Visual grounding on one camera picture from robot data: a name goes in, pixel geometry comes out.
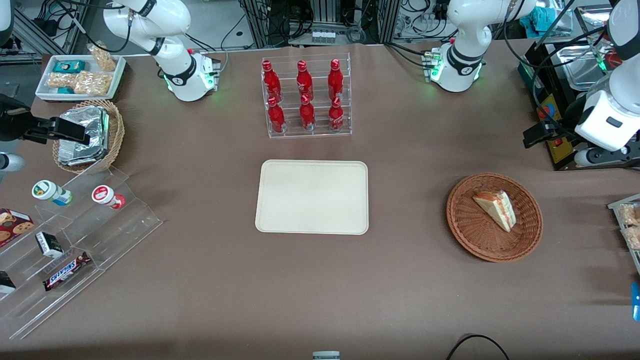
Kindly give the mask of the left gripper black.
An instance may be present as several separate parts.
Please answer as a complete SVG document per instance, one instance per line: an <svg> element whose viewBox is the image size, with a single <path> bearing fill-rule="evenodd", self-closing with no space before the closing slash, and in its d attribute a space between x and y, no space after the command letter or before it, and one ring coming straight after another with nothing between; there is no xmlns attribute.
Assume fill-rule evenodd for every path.
<svg viewBox="0 0 640 360"><path fill-rule="evenodd" d="M586 104L586 92L580 92L564 111L562 125L557 120L540 121L523 132L523 146L530 149L544 141L555 142L567 138L569 141L588 143L575 128L583 116Z"/></svg>

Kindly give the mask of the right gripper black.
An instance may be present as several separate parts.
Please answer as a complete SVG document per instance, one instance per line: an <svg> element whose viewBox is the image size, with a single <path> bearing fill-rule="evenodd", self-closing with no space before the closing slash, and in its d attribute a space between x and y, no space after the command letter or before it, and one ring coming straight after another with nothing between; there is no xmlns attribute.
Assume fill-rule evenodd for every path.
<svg viewBox="0 0 640 360"><path fill-rule="evenodd" d="M0 141L71 141L90 145L86 127L64 118L30 121L31 109L21 101L0 94Z"/></svg>

